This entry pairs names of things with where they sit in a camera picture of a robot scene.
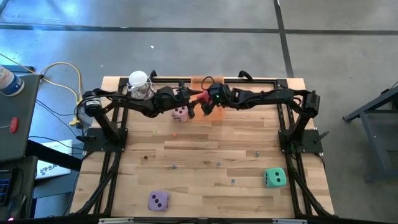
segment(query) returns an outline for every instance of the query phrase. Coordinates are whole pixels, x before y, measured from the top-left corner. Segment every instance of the wooden table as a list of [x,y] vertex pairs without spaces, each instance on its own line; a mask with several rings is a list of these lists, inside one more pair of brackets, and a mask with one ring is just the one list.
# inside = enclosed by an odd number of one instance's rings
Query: wooden table
[[[104,77],[101,88],[116,91],[119,78]],[[302,78],[287,80],[289,88],[305,89]],[[157,84],[158,87],[163,85],[177,86],[176,83]],[[268,84],[229,86],[252,91],[273,89]],[[107,99],[103,100],[103,105],[107,103]],[[172,120],[170,113],[151,119],[136,111],[129,111],[129,137],[119,167],[113,217],[294,216],[289,183],[276,189],[264,186],[265,169],[286,169],[277,137],[280,127],[276,105],[242,111],[226,108],[222,121],[178,123]],[[98,124],[94,122],[93,126],[98,127]],[[173,137],[174,132],[178,133],[177,137]],[[103,152],[94,152],[83,161],[72,203],[73,212],[83,206],[97,187],[103,157]],[[303,154],[302,157],[308,187],[325,209],[333,213],[321,160],[311,154]],[[108,198],[108,187],[109,184],[104,193],[102,209]],[[302,194],[297,188],[300,208],[304,212]],[[170,192],[167,212],[148,210],[147,201],[152,190]]]

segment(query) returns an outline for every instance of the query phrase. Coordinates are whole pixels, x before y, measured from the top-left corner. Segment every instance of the yellow cable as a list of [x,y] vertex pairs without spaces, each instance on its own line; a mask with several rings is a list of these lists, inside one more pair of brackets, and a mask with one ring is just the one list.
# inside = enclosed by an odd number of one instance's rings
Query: yellow cable
[[59,86],[59,87],[62,87],[62,88],[66,88],[67,90],[70,90],[70,91],[75,95],[76,104],[79,103],[79,97],[77,96],[76,92],[75,92],[74,90],[72,90],[71,88],[69,88],[69,87],[67,87],[67,86],[64,86],[64,85],[56,84],[56,83],[51,82],[50,80],[48,80],[48,79],[46,79],[46,78],[42,78],[42,79],[43,79],[44,81],[50,83],[50,84],[53,84],[53,85],[56,85],[56,86]]
[[[76,70],[77,75],[78,75],[78,81],[79,81],[79,96],[76,94],[76,92],[75,92],[74,90],[72,90],[71,88],[69,88],[69,87],[67,87],[67,86],[65,86],[65,85],[61,85],[61,84],[58,84],[58,83],[51,82],[50,80],[48,80],[48,79],[46,79],[46,78],[42,78],[42,79],[43,79],[44,81],[50,83],[50,84],[53,84],[53,85],[55,85],[55,86],[59,86],[59,87],[62,87],[62,88],[65,88],[65,89],[71,91],[71,92],[75,95],[75,98],[76,98],[76,105],[79,104],[79,102],[83,99],[82,94],[81,94],[81,75],[80,75],[79,69],[77,69],[76,66],[74,66],[74,65],[72,65],[72,64],[70,64],[70,63],[68,63],[68,62],[55,62],[55,63],[53,63],[53,64],[51,64],[51,65],[49,65],[49,66],[46,66],[45,68],[41,69],[41,71],[40,71],[39,73],[35,73],[34,71],[28,69],[27,67],[25,67],[25,66],[21,65],[20,63],[14,61],[13,59],[11,59],[11,58],[5,56],[4,54],[0,53],[0,55],[3,56],[3,57],[5,57],[5,58],[8,59],[8,60],[14,62],[15,64],[21,66],[22,68],[26,69],[27,71],[29,71],[30,73],[33,73],[33,74],[35,74],[35,75],[40,75],[42,72],[48,70],[49,68],[51,68],[51,67],[54,66],[54,65],[64,64],[64,65],[69,65],[69,66],[73,67],[73,68]],[[73,120],[72,120],[71,122],[69,122],[69,125],[75,125],[75,124],[77,124],[78,122],[79,122],[79,120],[78,120],[78,119],[76,118],[76,116],[75,116],[75,117],[73,117]]]
[[60,87],[64,87],[64,88],[67,88],[67,89],[73,91],[73,94],[75,94],[75,96],[78,98],[78,100],[76,100],[76,103],[79,103],[79,101],[82,99],[82,94],[81,94],[81,75],[80,75],[79,69],[77,69],[76,66],[74,66],[74,65],[72,65],[72,64],[70,64],[70,63],[68,63],[68,62],[55,62],[55,63],[53,63],[53,64],[51,64],[51,65],[49,65],[49,66],[46,66],[45,68],[41,69],[41,71],[39,72],[39,74],[42,74],[42,72],[48,70],[49,68],[51,68],[51,67],[54,66],[54,65],[69,65],[69,66],[71,66],[72,68],[74,68],[74,69],[76,70],[77,75],[78,75],[78,81],[79,81],[79,97],[77,97],[76,92],[74,92],[73,90],[71,90],[71,89],[70,89],[69,87],[67,87],[67,86],[63,86],[63,85],[60,85],[60,84],[57,84],[57,83],[54,83],[54,82],[50,82],[49,80],[44,79],[44,78],[43,78],[43,80],[45,80],[46,82],[49,82],[49,83],[51,83],[51,84],[53,84],[53,85],[60,86]]

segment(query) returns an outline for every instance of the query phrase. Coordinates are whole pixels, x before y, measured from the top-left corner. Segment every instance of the concrete floor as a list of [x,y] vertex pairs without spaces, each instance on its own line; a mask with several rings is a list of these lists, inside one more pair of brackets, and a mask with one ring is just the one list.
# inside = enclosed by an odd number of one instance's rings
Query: concrete floor
[[[278,28],[272,0],[25,2],[10,0],[0,22]],[[286,29],[398,30],[394,0],[279,2]],[[398,222],[398,181],[363,181],[365,173],[375,172],[368,140],[360,122],[348,125],[341,120],[398,80],[397,41],[395,35],[287,35],[295,77],[304,78],[307,88],[322,99],[315,124],[321,132],[330,131],[323,140],[326,175],[335,213],[341,217]],[[254,77],[286,77],[281,49],[279,34],[0,30],[2,53],[37,68],[58,61],[73,63],[82,72],[85,90],[99,87],[105,75],[129,75],[135,70],[232,77],[246,70]],[[0,58],[0,63],[9,62]],[[76,75],[68,67],[52,68],[47,75],[77,89]],[[38,99],[62,113],[74,108],[71,93],[46,83]],[[45,119],[53,125],[44,127]],[[40,107],[35,109],[30,133],[74,138]]]

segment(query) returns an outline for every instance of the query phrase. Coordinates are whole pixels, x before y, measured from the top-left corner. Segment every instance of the black metal frame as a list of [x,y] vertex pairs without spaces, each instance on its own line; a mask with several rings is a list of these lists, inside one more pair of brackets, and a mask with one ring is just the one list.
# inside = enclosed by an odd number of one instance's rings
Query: black metal frame
[[[150,79],[154,83],[178,83],[179,81],[184,81],[185,83],[190,83],[191,79],[190,78],[158,78],[156,77],[157,74],[155,71],[152,71],[150,74]],[[118,85],[118,93],[123,92],[123,88],[126,86],[128,82],[128,78],[120,78],[119,80],[119,85]],[[241,71],[238,75],[238,78],[225,78],[224,79],[225,83],[247,83],[247,84],[252,84],[252,83],[263,83],[263,84],[270,84],[273,85],[274,89],[278,88],[288,88],[287,80],[286,79],[265,79],[265,78],[258,78],[258,79],[253,79],[248,73]],[[286,133],[287,131],[291,131],[292,128],[289,130],[286,130],[286,125],[285,125],[285,119],[284,119],[284,113],[282,110],[282,105],[278,104],[277,105],[277,110],[279,114],[279,123],[280,123],[280,130],[279,130],[279,136],[280,136],[280,142],[283,142],[282,139],[285,139],[286,134],[281,134],[281,133]],[[113,111],[113,117],[112,117],[112,123],[116,123],[117,117],[119,113],[119,107],[115,107]],[[121,127],[120,129],[126,130],[126,120],[127,120],[127,113],[128,109],[124,109],[123,111],[123,116],[122,116],[122,121],[121,121]],[[293,117],[293,112],[292,110],[288,107],[288,116],[289,116],[289,123],[290,125],[294,125],[293,130],[295,129],[300,129],[297,126],[301,126],[301,130],[304,129],[305,125],[307,124],[308,120],[307,118],[302,118],[298,119],[298,122],[294,123],[294,117]],[[109,122],[109,120],[105,117],[95,117],[97,121],[99,121],[100,126],[103,129],[107,129],[105,131],[113,132],[116,133],[117,130],[112,128],[111,125],[112,123]],[[311,131],[311,133],[316,132],[318,134],[317,130],[306,130]],[[92,143],[89,143],[88,146],[85,146],[85,149],[87,147],[91,148]],[[297,197],[297,189],[295,186],[295,182],[298,183],[300,188],[303,191],[303,197],[304,197],[304,202],[305,202],[305,214],[311,215],[312,214],[312,208],[311,205],[314,207],[315,211],[319,215],[330,215],[328,212],[326,212],[322,206],[317,202],[316,198],[312,195],[311,191],[308,189],[306,185],[306,180],[305,180],[305,174],[304,174],[304,168],[303,168],[303,162],[300,153],[298,150],[293,150],[293,149],[286,149],[286,150],[281,150],[282,153],[285,154],[285,159],[286,159],[286,164],[287,164],[287,172],[289,176],[289,183],[290,183],[290,192],[292,194],[292,203],[293,203],[293,208],[294,208],[294,215],[295,217],[298,215],[302,215],[303,213],[301,212],[301,209],[299,207],[299,199]],[[292,162],[292,154],[296,153],[296,160],[297,160],[297,167],[298,169],[296,170],[293,162]],[[120,163],[120,158],[121,158],[121,151],[116,152],[116,156],[114,158],[113,164],[111,168],[108,170],[109,166],[109,159],[110,159],[111,151],[106,151],[105,152],[105,157],[103,161],[103,167],[100,175],[100,180],[99,180],[99,186],[89,199],[85,203],[82,209],[77,211],[77,214],[88,214],[88,212],[91,210],[92,206],[94,205],[94,214],[100,213],[101,210],[101,202],[102,202],[102,195],[103,195],[103,190],[108,183],[109,180],[111,180],[111,186],[109,188],[109,195],[108,199],[106,202],[106,207],[104,210],[104,214],[107,214],[110,216],[111,214],[111,209],[113,205],[113,198],[114,198],[114,191],[115,191],[115,186],[116,186],[116,179],[118,175],[118,169],[119,169],[119,163]]]
[[380,96],[374,100],[366,103],[364,106],[356,109],[352,113],[343,117],[346,123],[352,122],[356,118],[361,118],[366,137],[370,142],[371,149],[376,156],[377,168],[379,169],[375,174],[365,174],[364,180],[366,182],[373,182],[376,180],[386,180],[398,177],[398,169],[391,164],[391,158],[386,149],[377,146],[376,134],[368,117],[368,114],[373,113],[397,113],[397,110],[376,110],[388,102],[396,100],[398,97],[398,86],[384,91]]

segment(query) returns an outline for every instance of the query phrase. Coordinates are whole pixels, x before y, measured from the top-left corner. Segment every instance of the black cable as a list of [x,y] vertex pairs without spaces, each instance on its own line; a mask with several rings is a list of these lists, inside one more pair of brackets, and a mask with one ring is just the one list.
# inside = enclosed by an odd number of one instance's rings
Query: black cable
[[77,183],[77,179],[79,177],[79,174],[77,174],[76,179],[75,179],[75,183],[73,184],[73,191],[70,193],[70,197],[69,197],[69,201],[67,203],[67,207],[65,208],[65,211],[63,212],[62,216],[65,216],[65,214],[68,212],[69,206],[72,202],[72,198],[75,195],[75,189],[76,189],[76,183]]
[[73,110],[73,112],[75,113],[76,119],[79,121],[79,123],[81,124],[81,138],[82,140],[84,140],[85,138],[85,133],[87,132],[87,130],[84,132],[84,126],[83,126],[83,122],[81,121],[80,117],[79,117],[79,106],[81,106],[81,102],[83,102],[83,100],[81,100],[75,107],[75,109]]
[[213,84],[215,83],[215,81],[214,81],[214,78],[213,77],[211,77],[211,76],[207,76],[207,77],[205,77],[202,81],[201,81],[201,84],[200,84],[200,87],[201,87],[201,89],[202,90],[207,90],[207,89],[205,89],[204,87],[203,87],[203,84],[204,84],[204,82],[206,81],[206,79],[208,79],[208,78],[210,78],[211,79],[211,81],[213,81]]
[[298,105],[301,105],[301,99],[299,97],[293,97],[293,100],[298,100]]
[[150,89],[151,90],[151,92],[153,92],[154,93],[154,96],[156,96],[156,95],[167,95],[167,96],[170,96],[170,97],[172,97],[175,101],[178,101],[178,100],[181,100],[184,96],[181,96],[181,98],[179,98],[179,99],[177,99],[174,95],[172,95],[172,94],[170,94],[170,93],[155,93],[154,91],[153,91],[153,89]]
[[21,179],[21,186],[20,186],[20,188],[19,188],[19,194],[21,194],[21,193],[22,193],[22,186],[23,186],[23,183],[24,183],[24,170],[22,170],[21,168],[19,168],[19,166],[18,166],[15,162],[13,162],[13,164],[14,164],[14,166],[21,172],[21,177],[22,177],[22,179]]
[[50,114],[52,114],[52,116],[56,117],[63,125],[65,125],[72,133],[73,135],[76,137],[76,134],[73,132],[72,128],[69,127],[69,125],[65,124],[61,118],[57,117],[57,115],[55,115],[53,112],[51,112],[49,109],[47,109],[46,107],[44,107],[43,105],[41,105],[40,103],[38,103],[38,105],[42,106],[45,110],[47,110]]
[[[224,92],[224,96],[225,96],[225,98],[230,102],[230,103],[232,103],[232,104],[234,104],[234,105],[240,105],[241,103],[243,103],[243,102],[233,102],[230,98],[228,98],[228,97],[226,97],[227,96],[227,94],[226,94],[226,91],[225,91],[225,86],[222,86],[222,90],[223,90],[223,92]],[[267,96],[267,95],[270,95],[271,93],[273,93],[273,92],[275,92],[275,91],[278,91],[278,90],[271,90],[271,91],[268,91],[268,92],[264,92],[261,96]],[[244,101],[249,101],[249,100],[251,100],[251,99],[253,99],[253,98],[258,98],[259,96],[252,96],[252,97],[250,97],[250,98],[247,98],[247,99],[245,99]]]
[[321,159],[322,164],[323,164],[323,169],[326,170],[326,166],[325,166],[325,161],[323,160],[322,156],[320,156],[318,153],[314,153],[316,156],[319,157],[319,159]]
[[44,104],[44,103],[41,102],[40,100],[36,100],[36,103],[37,103],[38,105],[44,107],[44,108],[47,108],[48,110],[50,110],[51,112],[57,114],[58,116],[72,116],[72,115],[75,115],[74,113],[72,113],[72,114],[60,114],[60,113],[54,111],[53,109],[49,108],[46,104]]
[[398,81],[396,83],[394,83],[393,86],[390,89],[392,89],[396,84],[398,84]]
[[82,150],[82,149],[77,148],[77,147],[67,146],[66,144],[64,144],[64,143],[62,143],[62,142],[60,142],[60,141],[58,141],[58,140],[51,139],[51,138],[47,138],[47,137],[42,137],[42,136],[29,136],[28,138],[43,138],[43,139],[48,139],[48,140],[51,140],[51,141],[56,141],[56,142],[58,142],[59,144],[65,146],[65,147],[69,147],[69,148],[71,148],[71,149]]

